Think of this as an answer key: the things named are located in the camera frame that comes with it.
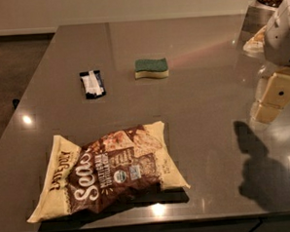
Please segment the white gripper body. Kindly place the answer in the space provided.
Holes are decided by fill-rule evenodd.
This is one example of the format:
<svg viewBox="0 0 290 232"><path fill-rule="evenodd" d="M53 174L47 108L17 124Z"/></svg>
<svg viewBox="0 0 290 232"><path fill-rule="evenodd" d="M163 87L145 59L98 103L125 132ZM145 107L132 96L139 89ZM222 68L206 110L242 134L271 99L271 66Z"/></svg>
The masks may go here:
<svg viewBox="0 0 290 232"><path fill-rule="evenodd" d="M265 58L278 66L290 66L290 0L283 0L266 25Z"/></svg>

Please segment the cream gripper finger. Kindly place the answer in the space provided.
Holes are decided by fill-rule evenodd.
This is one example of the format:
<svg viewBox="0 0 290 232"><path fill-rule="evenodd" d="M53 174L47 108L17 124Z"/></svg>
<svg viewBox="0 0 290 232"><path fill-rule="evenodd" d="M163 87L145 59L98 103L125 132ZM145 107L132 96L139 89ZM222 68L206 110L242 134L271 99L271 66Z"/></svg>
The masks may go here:
<svg viewBox="0 0 290 232"><path fill-rule="evenodd" d="M271 123L290 103L290 67L261 78L257 86L251 118L263 124Z"/></svg>

